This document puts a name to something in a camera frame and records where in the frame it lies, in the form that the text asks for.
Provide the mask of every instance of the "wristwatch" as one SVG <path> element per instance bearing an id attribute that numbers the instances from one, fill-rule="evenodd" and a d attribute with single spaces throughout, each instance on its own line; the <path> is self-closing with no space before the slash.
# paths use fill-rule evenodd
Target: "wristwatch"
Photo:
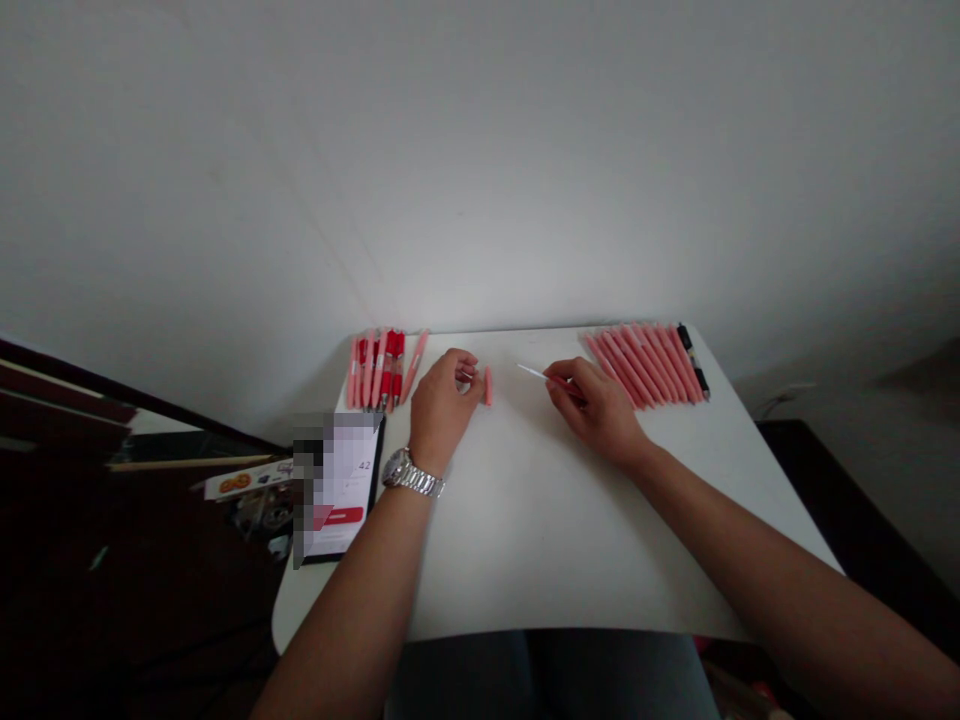
<path id="1" fill-rule="evenodd" d="M 410 448 L 400 448 L 383 468 L 384 487 L 406 487 L 416 490 L 427 497 L 440 497 L 443 492 L 443 478 L 437 478 L 424 472 L 413 464 Z"/>

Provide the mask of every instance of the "white table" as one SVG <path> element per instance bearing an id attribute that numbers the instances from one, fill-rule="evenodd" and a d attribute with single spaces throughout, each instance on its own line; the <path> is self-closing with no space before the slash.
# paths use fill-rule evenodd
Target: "white table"
<path id="1" fill-rule="evenodd" d="M 711 402 L 638 411 L 640 424 L 707 482 L 839 570 L 713 354 L 688 328 Z M 418 379 L 448 348 L 462 347 L 490 365 L 494 399 L 477 408 L 436 503 L 410 640 L 545 627 L 749 639 L 644 497 L 580 445 L 543 383 L 516 367 L 589 358 L 578 339 L 585 329 L 430 337 Z M 341 394 L 337 410 L 345 407 Z M 384 461 L 409 430 L 408 401 L 388 416 Z M 278 652 L 334 567 L 287 564 L 273 609 Z"/>

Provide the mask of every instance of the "watch face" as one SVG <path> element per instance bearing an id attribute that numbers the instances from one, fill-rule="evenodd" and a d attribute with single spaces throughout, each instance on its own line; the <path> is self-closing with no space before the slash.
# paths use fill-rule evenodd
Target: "watch face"
<path id="1" fill-rule="evenodd" d="M 387 464 L 383 467 L 384 479 L 394 477 L 397 474 L 405 456 L 406 453 L 404 453 L 403 448 L 400 448 L 390 456 L 390 459 L 387 460 Z"/>

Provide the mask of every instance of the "wall outlet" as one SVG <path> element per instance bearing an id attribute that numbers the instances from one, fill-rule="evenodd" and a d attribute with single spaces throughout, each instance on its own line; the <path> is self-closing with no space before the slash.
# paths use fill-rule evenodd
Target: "wall outlet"
<path id="1" fill-rule="evenodd" d="M 775 393 L 772 393 L 770 395 L 770 400 L 776 400 L 777 402 L 793 402 L 801 395 L 813 390 L 816 386 L 817 384 L 812 381 L 790 383 L 789 385 L 784 385 Z"/>

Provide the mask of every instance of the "lap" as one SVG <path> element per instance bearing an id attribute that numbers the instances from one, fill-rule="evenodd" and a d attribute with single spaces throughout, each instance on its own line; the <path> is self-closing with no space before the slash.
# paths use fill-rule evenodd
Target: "lap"
<path id="1" fill-rule="evenodd" d="M 387 717 L 716 720 L 718 713 L 689 636 L 565 629 L 410 643 Z"/>

